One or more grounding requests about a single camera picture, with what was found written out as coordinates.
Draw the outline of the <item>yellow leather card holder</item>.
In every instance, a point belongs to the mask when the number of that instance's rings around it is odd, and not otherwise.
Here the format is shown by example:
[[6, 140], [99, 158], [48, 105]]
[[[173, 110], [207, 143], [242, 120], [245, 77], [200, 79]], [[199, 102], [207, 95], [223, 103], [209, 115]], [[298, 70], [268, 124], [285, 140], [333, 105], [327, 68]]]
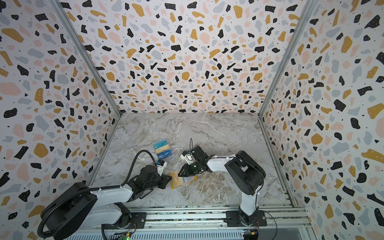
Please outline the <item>yellow leather card holder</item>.
[[172, 180], [170, 181], [171, 189], [181, 187], [181, 186], [186, 185], [187, 183], [195, 181], [197, 179], [197, 176], [179, 177], [178, 173], [179, 173], [179, 171], [169, 172], [169, 176], [172, 177]]

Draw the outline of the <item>gold card from holder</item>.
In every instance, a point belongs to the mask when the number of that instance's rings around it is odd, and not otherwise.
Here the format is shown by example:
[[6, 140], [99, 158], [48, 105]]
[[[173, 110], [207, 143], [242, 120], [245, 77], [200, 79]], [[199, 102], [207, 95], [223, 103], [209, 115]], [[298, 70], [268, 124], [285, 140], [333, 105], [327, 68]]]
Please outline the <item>gold card from holder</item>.
[[179, 177], [179, 176], [175, 176], [173, 177], [173, 186], [174, 188], [177, 188], [178, 186], [182, 186], [184, 184], [184, 179]]

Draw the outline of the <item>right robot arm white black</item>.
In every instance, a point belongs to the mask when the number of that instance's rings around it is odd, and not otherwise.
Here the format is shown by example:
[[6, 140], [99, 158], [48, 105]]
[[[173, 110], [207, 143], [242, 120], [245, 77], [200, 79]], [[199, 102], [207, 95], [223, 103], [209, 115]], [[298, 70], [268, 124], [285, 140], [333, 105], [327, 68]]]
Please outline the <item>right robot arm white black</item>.
[[259, 191], [264, 186], [266, 172], [245, 151], [239, 151], [229, 156], [209, 156], [200, 146], [193, 147], [182, 157], [189, 160], [178, 173], [186, 178], [208, 172], [227, 172], [242, 192], [239, 215], [243, 222], [249, 224], [256, 218], [259, 206], [257, 203]]

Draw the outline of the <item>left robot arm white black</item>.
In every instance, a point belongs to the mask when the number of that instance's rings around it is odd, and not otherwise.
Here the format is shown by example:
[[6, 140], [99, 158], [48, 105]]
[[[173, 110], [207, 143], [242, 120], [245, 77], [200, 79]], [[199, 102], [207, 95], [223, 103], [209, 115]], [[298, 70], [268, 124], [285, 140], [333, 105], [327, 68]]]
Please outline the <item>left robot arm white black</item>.
[[94, 226], [101, 226], [103, 239], [107, 238], [106, 229], [134, 233], [144, 228], [147, 214], [133, 213], [125, 204], [143, 199], [156, 188], [165, 189], [171, 180], [147, 165], [123, 185], [91, 188], [75, 183], [43, 210], [37, 234], [64, 240], [79, 229]]

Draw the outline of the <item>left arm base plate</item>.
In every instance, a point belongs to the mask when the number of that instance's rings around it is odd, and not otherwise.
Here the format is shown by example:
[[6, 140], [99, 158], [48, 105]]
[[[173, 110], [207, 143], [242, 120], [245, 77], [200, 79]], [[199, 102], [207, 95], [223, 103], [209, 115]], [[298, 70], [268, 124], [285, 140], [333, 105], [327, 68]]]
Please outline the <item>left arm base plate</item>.
[[105, 230], [133, 231], [143, 229], [146, 223], [146, 212], [123, 214], [115, 224], [104, 225]]

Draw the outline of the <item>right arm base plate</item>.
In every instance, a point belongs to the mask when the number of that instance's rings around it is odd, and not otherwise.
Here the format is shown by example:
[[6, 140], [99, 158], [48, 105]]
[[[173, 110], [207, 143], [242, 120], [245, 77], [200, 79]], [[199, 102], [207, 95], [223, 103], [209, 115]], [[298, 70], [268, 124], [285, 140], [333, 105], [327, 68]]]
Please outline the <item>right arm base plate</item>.
[[251, 216], [243, 213], [240, 209], [227, 211], [224, 222], [228, 227], [266, 227], [267, 220], [265, 212], [256, 210]]

